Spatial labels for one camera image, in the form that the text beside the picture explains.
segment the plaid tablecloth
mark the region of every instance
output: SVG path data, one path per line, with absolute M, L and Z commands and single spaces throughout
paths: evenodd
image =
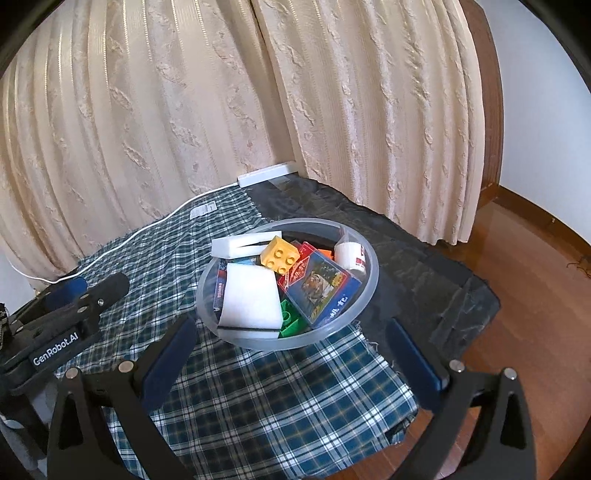
M 190 219 L 215 201 L 217 210 Z M 124 301 L 102 317 L 103 338 L 60 369 L 111 369 L 135 360 L 180 313 L 194 308 L 212 238 L 267 222 L 238 187 L 195 200 L 85 274 L 94 285 L 123 271 Z M 91 262 L 117 239 L 84 259 Z M 408 387 L 354 326 L 305 348 L 252 352 L 199 320 L 198 341 L 164 406 L 151 417 L 195 478 L 286 479 L 328 475 L 400 441 L 417 406 Z M 129 470 L 146 478 L 113 411 L 109 428 Z

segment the white foam block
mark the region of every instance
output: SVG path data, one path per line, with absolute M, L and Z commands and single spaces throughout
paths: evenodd
M 214 238 L 212 240 L 212 257 L 231 260 L 232 258 L 260 255 L 267 246 L 253 244 L 270 242 L 275 236 L 281 238 L 281 232 L 245 233 Z
M 258 265 L 228 264 L 219 326 L 281 329 L 283 314 L 275 272 Z

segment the curtain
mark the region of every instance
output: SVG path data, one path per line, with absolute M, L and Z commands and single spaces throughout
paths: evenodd
M 293 159 L 421 240 L 472 228 L 482 92 L 457 0 L 66 0 L 0 92 L 0 243 L 29 274 Z
M 296 159 L 420 240 L 467 241 L 484 162 L 457 0 L 254 0 Z

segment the blue gripper pad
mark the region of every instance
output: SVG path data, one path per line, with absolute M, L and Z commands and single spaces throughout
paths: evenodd
M 434 359 L 427 359 L 425 352 L 421 351 L 421 347 L 396 319 L 388 321 L 386 341 L 419 405 L 435 413 L 441 403 L 441 394 L 449 381 L 447 375 L 440 376 L 435 372 L 434 365 L 430 363 L 435 363 Z
M 164 404 L 197 341 L 196 319 L 182 315 L 158 342 L 150 344 L 138 360 L 134 375 L 140 401 L 150 413 Z
M 66 280 L 60 284 L 59 288 L 48 293 L 47 297 L 43 299 L 45 308 L 48 312 L 53 312 L 65 307 L 82 295 L 87 288 L 86 280 L 82 277 Z

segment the yellow duplo block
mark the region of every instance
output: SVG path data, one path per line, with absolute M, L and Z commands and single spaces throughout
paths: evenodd
M 292 244 L 276 236 L 261 253 L 261 265 L 285 275 L 298 261 L 300 253 Z

